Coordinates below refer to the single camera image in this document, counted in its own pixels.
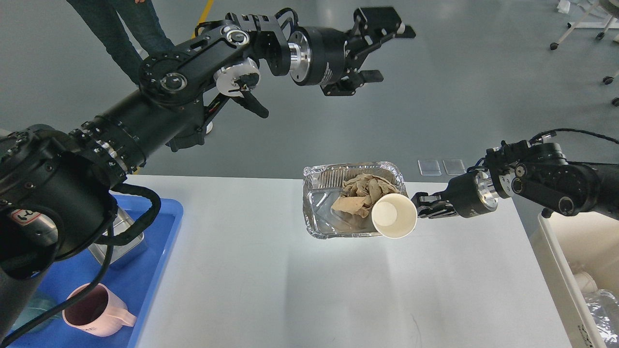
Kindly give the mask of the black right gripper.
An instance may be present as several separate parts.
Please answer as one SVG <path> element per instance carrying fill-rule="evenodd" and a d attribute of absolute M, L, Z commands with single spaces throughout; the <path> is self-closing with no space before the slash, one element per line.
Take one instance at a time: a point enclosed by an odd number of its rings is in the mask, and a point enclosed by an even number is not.
<path fill-rule="evenodd" d="M 489 174 L 472 171 L 450 180 L 445 192 L 416 192 L 411 201 L 415 205 L 430 205 L 416 208 L 419 218 L 472 218 L 496 211 L 498 198 Z"/>

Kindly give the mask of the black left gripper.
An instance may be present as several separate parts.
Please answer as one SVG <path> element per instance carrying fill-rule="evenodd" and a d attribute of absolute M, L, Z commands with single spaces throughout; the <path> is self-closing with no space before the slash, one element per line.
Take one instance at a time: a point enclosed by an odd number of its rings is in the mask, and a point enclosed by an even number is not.
<path fill-rule="evenodd" d="M 361 63 L 391 39 L 414 39 L 394 7 L 359 7 L 348 31 L 331 27 L 300 27 L 288 38 L 291 48 L 290 76 L 299 86 L 320 85 L 325 96 L 352 96 L 356 89 L 382 82 L 377 70 L 351 72 L 347 61 Z"/>

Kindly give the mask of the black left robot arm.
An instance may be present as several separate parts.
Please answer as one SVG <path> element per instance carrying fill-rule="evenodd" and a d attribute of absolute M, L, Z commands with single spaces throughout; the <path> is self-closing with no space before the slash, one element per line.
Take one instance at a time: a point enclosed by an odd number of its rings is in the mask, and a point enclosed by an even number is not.
<path fill-rule="evenodd" d="M 325 96 L 352 96 L 384 78 L 361 69 L 394 38 L 415 38 L 396 9 L 360 7 L 347 31 L 299 26 L 294 9 L 274 15 L 226 14 L 195 26 L 194 37 L 141 62 L 137 91 L 64 133 L 33 125 L 1 138 L 1 346 L 81 300 L 101 282 L 114 247 L 150 227 L 161 210 L 152 190 L 126 183 L 149 156 L 203 145 L 207 125 L 228 101 L 266 118 L 252 94 L 259 62 Z M 12 329 L 53 263 L 92 244 L 103 266 L 75 297 Z"/>

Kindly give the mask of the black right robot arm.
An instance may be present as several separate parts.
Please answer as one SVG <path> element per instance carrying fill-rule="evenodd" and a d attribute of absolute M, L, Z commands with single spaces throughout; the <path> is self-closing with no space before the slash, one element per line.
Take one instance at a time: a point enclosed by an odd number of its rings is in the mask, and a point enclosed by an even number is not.
<path fill-rule="evenodd" d="M 520 196 L 553 212 L 574 217 L 597 212 L 619 217 L 619 167 L 612 163 L 568 161 L 559 144 L 549 142 L 558 129 L 517 143 L 502 141 L 486 156 L 452 178 L 447 188 L 418 192 L 412 203 L 420 218 L 472 218 L 494 212 L 500 199 Z"/>

